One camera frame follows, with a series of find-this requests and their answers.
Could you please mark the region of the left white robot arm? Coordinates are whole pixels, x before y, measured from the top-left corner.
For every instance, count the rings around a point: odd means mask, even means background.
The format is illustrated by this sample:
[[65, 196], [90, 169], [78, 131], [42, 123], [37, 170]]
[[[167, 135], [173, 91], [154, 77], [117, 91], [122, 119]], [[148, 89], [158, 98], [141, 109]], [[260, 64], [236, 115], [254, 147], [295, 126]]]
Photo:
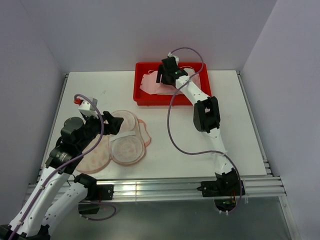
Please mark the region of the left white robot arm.
[[82, 200], [94, 199], [98, 195], [97, 180], [84, 173], [75, 177], [58, 200], [55, 197], [88, 154], [86, 147], [93, 140], [100, 142], [103, 136], [116, 135], [123, 121], [108, 111], [67, 119], [36, 187], [16, 217], [8, 225], [1, 225], [0, 238], [49, 240], [70, 210]]

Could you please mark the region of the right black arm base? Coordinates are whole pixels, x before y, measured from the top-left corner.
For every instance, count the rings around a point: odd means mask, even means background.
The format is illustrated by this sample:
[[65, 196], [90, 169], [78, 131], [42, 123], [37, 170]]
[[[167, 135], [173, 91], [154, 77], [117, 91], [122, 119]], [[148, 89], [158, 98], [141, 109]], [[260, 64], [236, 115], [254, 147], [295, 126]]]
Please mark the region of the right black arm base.
[[237, 207], [239, 200], [246, 194], [243, 181], [232, 169], [222, 175], [215, 174], [216, 180], [202, 181], [197, 188], [204, 198], [214, 198], [214, 204], [219, 214], [228, 215]]

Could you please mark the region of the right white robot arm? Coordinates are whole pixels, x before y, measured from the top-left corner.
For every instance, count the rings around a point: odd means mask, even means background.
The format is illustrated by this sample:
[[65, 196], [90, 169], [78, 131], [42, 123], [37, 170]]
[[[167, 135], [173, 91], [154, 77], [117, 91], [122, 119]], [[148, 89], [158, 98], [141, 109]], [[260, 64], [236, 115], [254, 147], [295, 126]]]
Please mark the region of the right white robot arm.
[[[173, 86], [176, 89], [168, 107], [167, 112], [167, 132], [173, 146], [183, 154], [197, 156], [204, 154], [215, 154], [217, 166], [215, 167], [214, 181], [203, 181], [197, 188], [203, 197], [242, 197], [245, 192], [240, 173], [226, 153], [220, 131], [220, 109], [218, 99], [204, 93], [193, 81], [187, 72], [178, 67], [176, 58], [168, 56], [161, 60], [158, 67], [156, 82]], [[172, 104], [178, 92], [191, 102], [193, 106], [193, 125], [195, 129], [209, 138], [213, 149], [200, 152], [187, 152], [178, 147], [175, 143], [170, 129], [170, 114]]]

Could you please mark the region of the pink bra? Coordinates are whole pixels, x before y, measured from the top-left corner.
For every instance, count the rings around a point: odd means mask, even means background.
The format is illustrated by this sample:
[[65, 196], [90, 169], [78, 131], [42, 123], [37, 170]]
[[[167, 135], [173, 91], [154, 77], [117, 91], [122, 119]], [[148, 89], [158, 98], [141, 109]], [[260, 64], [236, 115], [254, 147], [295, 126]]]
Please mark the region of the pink bra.
[[[140, 89], [149, 95], [173, 95], [177, 90], [174, 86], [156, 83], [157, 73], [144, 74], [141, 80]], [[192, 77], [192, 81], [201, 89], [199, 74]]]

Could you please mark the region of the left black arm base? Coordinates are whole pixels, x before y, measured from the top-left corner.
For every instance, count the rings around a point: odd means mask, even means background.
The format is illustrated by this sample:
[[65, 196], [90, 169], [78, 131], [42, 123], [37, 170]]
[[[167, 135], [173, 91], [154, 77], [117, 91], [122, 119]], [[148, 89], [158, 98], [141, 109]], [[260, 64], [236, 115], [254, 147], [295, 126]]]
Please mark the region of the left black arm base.
[[[106, 186], [97, 185], [93, 189], [90, 188], [87, 196], [78, 204], [77, 210], [79, 216], [93, 222], [111, 219], [117, 213], [117, 208], [108, 202], [113, 199], [113, 194], [114, 186], [112, 184], [107, 184]], [[95, 217], [102, 211], [107, 211], [109, 215]]]

